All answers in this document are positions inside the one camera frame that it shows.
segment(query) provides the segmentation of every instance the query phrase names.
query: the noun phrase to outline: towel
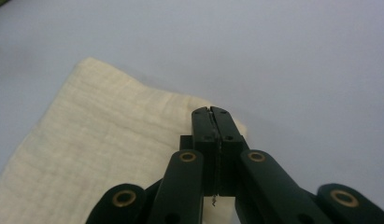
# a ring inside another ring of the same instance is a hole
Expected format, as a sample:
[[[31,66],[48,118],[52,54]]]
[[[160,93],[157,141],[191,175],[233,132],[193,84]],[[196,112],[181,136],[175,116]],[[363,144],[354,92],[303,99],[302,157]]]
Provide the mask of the towel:
[[[0,175],[0,223],[85,223],[108,189],[163,178],[191,112],[210,105],[83,60]],[[230,222],[234,200],[217,200],[205,199],[205,223]]]

